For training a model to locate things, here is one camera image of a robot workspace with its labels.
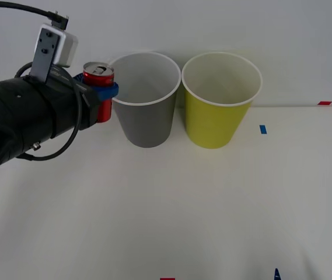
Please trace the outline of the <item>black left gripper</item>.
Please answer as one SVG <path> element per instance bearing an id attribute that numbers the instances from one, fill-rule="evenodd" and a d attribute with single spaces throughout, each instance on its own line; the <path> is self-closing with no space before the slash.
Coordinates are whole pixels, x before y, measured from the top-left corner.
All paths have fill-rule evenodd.
<path id="1" fill-rule="evenodd" d="M 73 77 L 82 101 L 82 119 L 79 129 L 85 130 L 97 122 L 100 102 L 118 95 L 119 86 L 86 86 L 83 73 Z M 78 105 L 74 89 L 66 76 L 56 66 L 51 71 L 46 83 L 46 98 L 53 112 L 53 133 L 55 138 L 73 128 L 76 124 Z"/>

